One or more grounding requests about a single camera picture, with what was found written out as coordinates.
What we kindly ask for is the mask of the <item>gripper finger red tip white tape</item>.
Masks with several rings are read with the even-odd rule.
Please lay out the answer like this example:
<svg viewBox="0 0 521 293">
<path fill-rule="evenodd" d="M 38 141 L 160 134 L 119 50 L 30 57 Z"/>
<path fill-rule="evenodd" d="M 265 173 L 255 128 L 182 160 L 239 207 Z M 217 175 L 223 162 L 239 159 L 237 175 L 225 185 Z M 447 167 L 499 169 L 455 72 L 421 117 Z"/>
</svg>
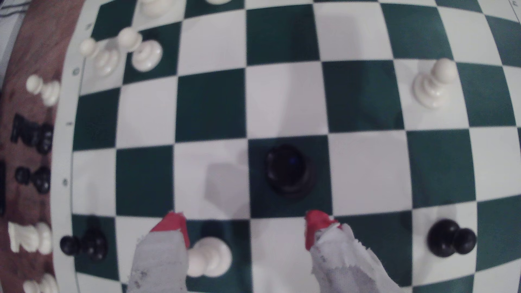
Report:
<svg viewBox="0 0 521 293">
<path fill-rule="evenodd" d="M 186 217 L 169 212 L 136 245 L 127 292 L 187 292 L 189 248 Z"/>
<path fill-rule="evenodd" d="M 342 224 L 320 210 L 305 215 L 305 248 L 320 292 L 401 292 L 380 259 Z"/>
</svg>

